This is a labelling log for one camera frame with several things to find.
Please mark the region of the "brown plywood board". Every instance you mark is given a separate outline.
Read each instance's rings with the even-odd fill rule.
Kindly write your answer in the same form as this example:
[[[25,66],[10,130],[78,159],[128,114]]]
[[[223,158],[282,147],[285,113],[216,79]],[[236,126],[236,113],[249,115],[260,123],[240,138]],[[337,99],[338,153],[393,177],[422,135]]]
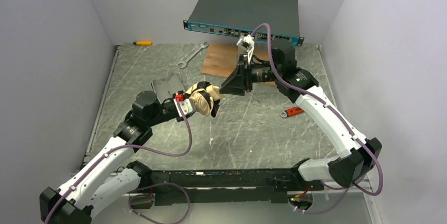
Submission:
[[[210,43],[202,64],[201,74],[214,79],[218,85],[234,71],[239,58],[235,44]]]

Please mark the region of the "beige black folding umbrella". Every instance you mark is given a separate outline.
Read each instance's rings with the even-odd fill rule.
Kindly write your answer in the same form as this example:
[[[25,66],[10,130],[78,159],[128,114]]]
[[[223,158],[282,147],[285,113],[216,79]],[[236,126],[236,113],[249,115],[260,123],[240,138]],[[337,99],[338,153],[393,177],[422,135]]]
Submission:
[[[222,100],[219,86],[207,81],[197,82],[186,90],[186,96],[192,100],[200,114],[213,118],[217,116]]]

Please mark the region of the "teal network switch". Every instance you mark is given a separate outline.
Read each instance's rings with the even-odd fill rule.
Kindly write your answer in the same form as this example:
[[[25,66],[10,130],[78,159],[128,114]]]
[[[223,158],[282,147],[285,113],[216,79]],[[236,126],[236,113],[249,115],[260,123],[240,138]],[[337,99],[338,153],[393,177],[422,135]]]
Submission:
[[[198,0],[183,22],[188,31],[239,37],[261,23],[270,25],[272,39],[301,46],[298,0]]]

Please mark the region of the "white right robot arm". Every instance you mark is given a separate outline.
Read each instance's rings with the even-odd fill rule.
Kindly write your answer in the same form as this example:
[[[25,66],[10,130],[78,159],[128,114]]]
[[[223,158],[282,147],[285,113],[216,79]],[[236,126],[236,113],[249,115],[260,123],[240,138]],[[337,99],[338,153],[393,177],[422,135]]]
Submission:
[[[275,82],[277,89],[309,115],[329,138],[336,156],[325,159],[303,159],[292,167],[296,181],[332,180],[342,188],[357,185],[373,168],[377,168],[383,188],[383,170],[378,162],[382,144],[367,138],[341,115],[326,96],[315,77],[298,67],[295,49],[286,40],[269,43],[268,60],[254,55],[254,40],[243,36],[238,42],[240,55],[235,70],[223,82],[222,94],[241,95],[252,90],[253,83]]]

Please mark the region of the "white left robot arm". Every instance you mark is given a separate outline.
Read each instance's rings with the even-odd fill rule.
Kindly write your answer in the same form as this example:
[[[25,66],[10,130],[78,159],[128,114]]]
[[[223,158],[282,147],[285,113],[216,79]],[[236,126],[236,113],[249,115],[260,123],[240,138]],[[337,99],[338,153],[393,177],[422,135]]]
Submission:
[[[151,169],[134,163],[116,178],[110,175],[138,150],[167,157],[186,155],[192,144],[180,153],[169,153],[146,147],[152,127],[170,120],[184,121],[195,112],[189,95],[178,92],[159,102],[153,91],[140,92],[125,119],[118,125],[103,149],[78,173],[58,188],[46,188],[39,197],[44,223],[91,223],[93,218],[123,194],[139,187],[151,176]]]

